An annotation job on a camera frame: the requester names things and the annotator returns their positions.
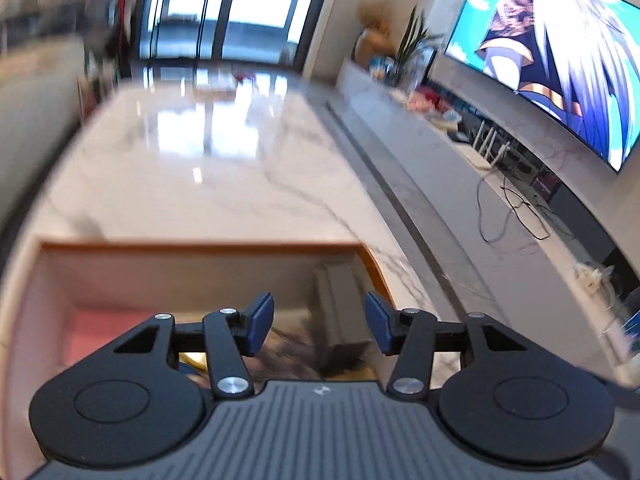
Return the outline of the dark grey box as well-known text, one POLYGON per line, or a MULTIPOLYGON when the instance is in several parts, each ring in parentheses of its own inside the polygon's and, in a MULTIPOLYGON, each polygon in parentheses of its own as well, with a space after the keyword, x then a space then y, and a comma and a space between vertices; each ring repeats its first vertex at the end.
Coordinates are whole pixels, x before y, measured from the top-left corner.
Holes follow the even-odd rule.
POLYGON ((322 374, 337 375, 364 361, 372 339, 363 306, 362 287, 349 264, 314 270, 310 331, 322 374))

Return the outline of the orange cardboard storage box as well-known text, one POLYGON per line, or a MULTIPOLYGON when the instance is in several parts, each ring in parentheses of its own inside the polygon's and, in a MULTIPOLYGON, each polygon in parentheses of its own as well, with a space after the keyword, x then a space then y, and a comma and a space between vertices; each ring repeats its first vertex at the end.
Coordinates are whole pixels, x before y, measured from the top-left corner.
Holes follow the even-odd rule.
POLYGON ((181 323, 264 292, 276 313, 308 309, 319 266, 346 264, 363 290, 393 297, 358 243, 134 244, 36 240, 1 282, 1 475, 24 479, 42 462, 28 422, 37 389, 157 313, 181 323))

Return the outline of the white marble tv console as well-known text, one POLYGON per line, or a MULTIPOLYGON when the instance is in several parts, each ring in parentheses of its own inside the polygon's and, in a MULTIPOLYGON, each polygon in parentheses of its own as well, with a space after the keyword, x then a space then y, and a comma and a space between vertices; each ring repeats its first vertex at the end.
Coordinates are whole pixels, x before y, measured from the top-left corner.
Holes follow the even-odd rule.
POLYGON ((562 358, 625 386, 639 359, 611 289, 590 294, 567 229, 551 223, 498 169, 475 169, 446 133, 405 110, 390 89, 344 61, 335 111, 430 252, 449 302, 483 311, 562 358))

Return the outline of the white wifi router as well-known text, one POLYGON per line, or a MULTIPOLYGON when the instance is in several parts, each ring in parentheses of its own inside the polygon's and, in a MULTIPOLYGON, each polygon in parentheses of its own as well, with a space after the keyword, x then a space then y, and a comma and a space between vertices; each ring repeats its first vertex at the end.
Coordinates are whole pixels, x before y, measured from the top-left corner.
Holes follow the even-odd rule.
POLYGON ((504 140, 500 133, 500 128, 483 119, 472 134, 471 141, 457 143, 457 150, 475 169, 490 171, 511 147, 511 141, 504 140))

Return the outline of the potted green plant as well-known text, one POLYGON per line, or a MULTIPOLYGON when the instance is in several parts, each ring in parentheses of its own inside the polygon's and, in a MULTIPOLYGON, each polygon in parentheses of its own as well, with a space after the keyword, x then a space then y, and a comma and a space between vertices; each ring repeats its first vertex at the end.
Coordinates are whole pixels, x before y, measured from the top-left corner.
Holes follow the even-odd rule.
POLYGON ((425 25, 424 12, 418 11, 418 7, 414 6, 395 56, 395 84, 400 83, 409 61, 416 52, 425 47, 438 47, 444 37, 444 34, 435 34, 425 25))

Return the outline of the grey fabric sofa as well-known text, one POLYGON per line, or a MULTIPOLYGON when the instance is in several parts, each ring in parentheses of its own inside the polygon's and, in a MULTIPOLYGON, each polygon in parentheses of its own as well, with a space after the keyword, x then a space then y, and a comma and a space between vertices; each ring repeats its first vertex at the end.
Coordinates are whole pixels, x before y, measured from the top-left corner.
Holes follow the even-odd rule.
POLYGON ((1 234, 14 231, 80 123, 102 101, 82 40, 36 41, 1 59, 1 234))

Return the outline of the glass sliding door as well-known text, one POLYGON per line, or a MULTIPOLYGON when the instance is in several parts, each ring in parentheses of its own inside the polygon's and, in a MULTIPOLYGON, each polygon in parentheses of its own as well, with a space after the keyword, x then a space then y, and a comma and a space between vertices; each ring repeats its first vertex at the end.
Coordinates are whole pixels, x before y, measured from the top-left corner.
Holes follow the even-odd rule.
POLYGON ((246 63, 303 70, 324 0, 137 0, 131 47, 165 66, 246 63))

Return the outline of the wall television screen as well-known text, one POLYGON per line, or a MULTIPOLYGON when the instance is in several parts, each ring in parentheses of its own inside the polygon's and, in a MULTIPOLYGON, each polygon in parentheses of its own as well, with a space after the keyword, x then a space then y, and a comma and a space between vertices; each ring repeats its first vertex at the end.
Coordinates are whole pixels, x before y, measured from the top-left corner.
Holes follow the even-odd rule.
POLYGON ((632 3, 465 0, 445 54, 541 108, 614 171, 639 139, 632 3))

